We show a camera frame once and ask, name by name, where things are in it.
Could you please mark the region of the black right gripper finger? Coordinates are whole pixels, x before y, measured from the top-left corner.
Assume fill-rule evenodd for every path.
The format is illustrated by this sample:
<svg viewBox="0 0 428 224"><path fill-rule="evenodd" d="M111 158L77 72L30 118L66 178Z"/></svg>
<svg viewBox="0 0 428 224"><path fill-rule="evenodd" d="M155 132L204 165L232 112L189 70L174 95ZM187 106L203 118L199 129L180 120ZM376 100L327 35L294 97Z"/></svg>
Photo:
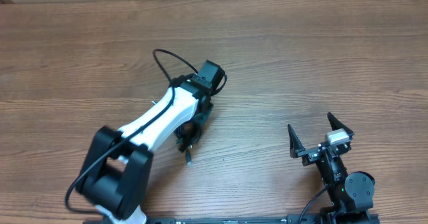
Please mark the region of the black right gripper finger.
<svg viewBox="0 0 428 224"><path fill-rule="evenodd" d="M349 137L352 138L354 136L354 132L349 127L341 123L341 121L339 121L331 112L327 113L327 118L333 131L343 129Z"/></svg>
<svg viewBox="0 0 428 224"><path fill-rule="evenodd" d="M298 158L300 157L300 153L305 151L305 148L290 124L288 125L288 134L290 139L290 156Z"/></svg>

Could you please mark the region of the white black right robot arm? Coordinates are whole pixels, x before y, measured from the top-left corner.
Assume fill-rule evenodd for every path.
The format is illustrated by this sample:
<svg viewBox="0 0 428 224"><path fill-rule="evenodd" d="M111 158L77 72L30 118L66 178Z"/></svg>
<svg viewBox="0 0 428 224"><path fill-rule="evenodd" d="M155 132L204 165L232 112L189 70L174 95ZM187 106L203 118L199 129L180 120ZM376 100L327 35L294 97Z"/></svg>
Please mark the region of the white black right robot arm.
<svg viewBox="0 0 428 224"><path fill-rule="evenodd" d="M301 158L302 165L315 164L323 182L318 192L299 214L286 216L287 223L379 223L373 208L375 179L367 172L348 173L341 156L351 150L354 132L332 113L327 113L332 130L318 146L306 149L288 125L290 156Z"/></svg>

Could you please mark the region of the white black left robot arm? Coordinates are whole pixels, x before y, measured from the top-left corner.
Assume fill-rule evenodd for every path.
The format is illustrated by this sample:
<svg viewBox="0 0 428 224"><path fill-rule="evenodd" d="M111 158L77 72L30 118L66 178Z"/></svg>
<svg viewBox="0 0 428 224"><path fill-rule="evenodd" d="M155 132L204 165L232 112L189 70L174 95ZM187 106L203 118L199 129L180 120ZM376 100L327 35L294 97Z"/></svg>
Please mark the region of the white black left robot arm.
<svg viewBox="0 0 428 224"><path fill-rule="evenodd" d="M155 152L172 134L188 153L199 141L213 109L212 96L227 76L207 60L196 74L172 79L164 97L118 130L99 129L71 188L96 207L101 223L146 223L142 203Z"/></svg>

